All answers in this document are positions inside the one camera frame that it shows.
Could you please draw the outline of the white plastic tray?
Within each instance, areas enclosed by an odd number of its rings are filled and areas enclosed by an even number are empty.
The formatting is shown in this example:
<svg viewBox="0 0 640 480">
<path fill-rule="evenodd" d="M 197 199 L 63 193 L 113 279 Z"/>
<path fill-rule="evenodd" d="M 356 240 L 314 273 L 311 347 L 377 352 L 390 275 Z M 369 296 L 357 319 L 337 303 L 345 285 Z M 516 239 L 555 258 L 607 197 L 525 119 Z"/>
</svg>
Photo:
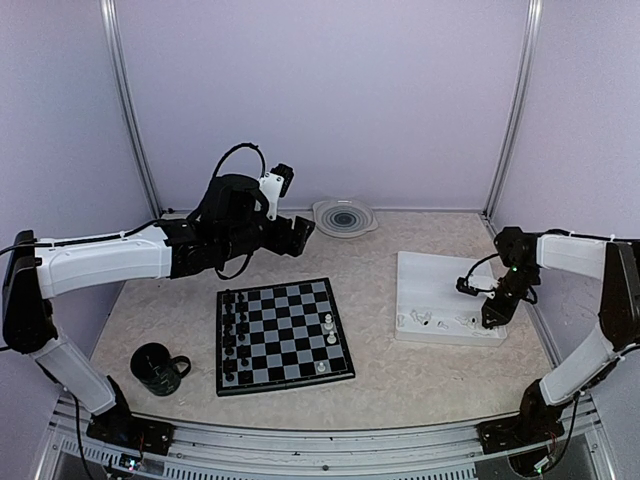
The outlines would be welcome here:
<svg viewBox="0 0 640 480">
<path fill-rule="evenodd" d="M 456 290 L 459 277 L 493 277 L 473 258 L 400 251 L 397 254 L 395 338 L 419 343 L 498 347 L 507 329 L 482 326 L 486 294 Z"/>
</svg>

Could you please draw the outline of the black and grey chessboard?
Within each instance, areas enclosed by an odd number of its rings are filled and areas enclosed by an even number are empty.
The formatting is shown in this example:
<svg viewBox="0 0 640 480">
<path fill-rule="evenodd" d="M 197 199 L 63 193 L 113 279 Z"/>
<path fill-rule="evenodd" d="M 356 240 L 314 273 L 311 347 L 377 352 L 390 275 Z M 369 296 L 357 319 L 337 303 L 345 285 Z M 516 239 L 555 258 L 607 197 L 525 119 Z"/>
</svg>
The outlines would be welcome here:
<svg viewBox="0 0 640 480">
<path fill-rule="evenodd" d="M 330 279 L 226 289 L 216 303 L 216 395 L 265 393 L 356 376 Z M 324 329 L 331 314 L 334 329 Z M 327 343 L 333 332 L 337 342 Z M 327 370 L 317 372 L 324 362 Z"/>
</svg>

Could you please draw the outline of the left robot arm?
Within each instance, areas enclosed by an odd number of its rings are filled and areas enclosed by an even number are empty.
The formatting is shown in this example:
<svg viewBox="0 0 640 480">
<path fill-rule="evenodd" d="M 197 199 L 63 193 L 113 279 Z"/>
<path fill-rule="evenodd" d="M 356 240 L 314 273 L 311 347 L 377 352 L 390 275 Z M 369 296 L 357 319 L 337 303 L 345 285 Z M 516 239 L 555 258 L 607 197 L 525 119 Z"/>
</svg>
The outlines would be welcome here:
<svg viewBox="0 0 640 480">
<path fill-rule="evenodd" d="M 55 322 L 58 303 L 82 292 L 115 293 L 128 281 L 180 279 L 212 270 L 220 279 L 238 257 L 260 249 L 300 256 L 312 221 L 283 217 L 293 171 L 279 164 L 254 179 L 216 174 L 204 197 L 184 218 L 150 220 L 130 231 L 54 239 L 23 230 L 3 249 L 8 262 L 1 286 L 1 328 L 7 349 L 27 355 L 72 394 L 102 430 L 121 445 L 140 434 L 118 384 L 96 369 L 84 348 Z"/>
</svg>

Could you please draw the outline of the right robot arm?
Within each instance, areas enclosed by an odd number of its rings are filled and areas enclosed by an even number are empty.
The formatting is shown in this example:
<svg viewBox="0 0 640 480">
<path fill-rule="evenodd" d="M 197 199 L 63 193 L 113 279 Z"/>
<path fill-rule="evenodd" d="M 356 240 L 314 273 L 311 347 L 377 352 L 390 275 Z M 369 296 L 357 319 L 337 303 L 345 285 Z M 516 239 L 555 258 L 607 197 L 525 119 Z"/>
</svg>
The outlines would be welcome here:
<svg viewBox="0 0 640 480">
<path fill-rule="evenodd" d="M 525 232 L 504 228 L 494 239 L 506 271 L 486 292 L 484 327 L 506 325 L 516 307 L 534 301 L 533 288 L 545 273 L 541 319 L 557 339 L 569 327 L 580 338 L 564 347 L 562 361 L 529 386 L 511 433 L 535 442 L 556 424 L 569 402 L 608 375 L 625 352 L 639 344 L 639 242 L 553 229 Z"/>
</svg>

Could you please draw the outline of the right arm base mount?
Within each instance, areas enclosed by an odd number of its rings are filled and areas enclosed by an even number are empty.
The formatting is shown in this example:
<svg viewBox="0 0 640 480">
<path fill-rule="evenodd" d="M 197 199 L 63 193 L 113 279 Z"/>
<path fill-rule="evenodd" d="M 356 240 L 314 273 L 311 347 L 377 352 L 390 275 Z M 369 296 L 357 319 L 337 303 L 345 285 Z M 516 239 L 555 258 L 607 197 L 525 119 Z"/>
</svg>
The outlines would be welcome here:
<svg viewBox="0 0 640 480">
<path fill-rule="evenodd" d="M 560 421 L 531 423 L 520 415 L 481 422 L 476 430 L 485 455 L 544 442 L 565 433 Z"/>
</svg>

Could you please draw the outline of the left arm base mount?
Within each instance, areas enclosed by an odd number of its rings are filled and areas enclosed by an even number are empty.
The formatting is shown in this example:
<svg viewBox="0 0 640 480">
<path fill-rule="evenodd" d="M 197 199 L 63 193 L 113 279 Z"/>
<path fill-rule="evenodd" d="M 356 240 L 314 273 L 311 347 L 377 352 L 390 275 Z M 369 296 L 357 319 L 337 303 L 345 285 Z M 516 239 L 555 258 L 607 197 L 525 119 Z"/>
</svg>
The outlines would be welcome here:
<svg viewBox="0 0 640 480">
<path fill-rule="evenodd" d="M 174 426 L 111 409 L 92 415 L 86 434 L 89 438 L 141 453 L 167 456 Z"/>
</svg>

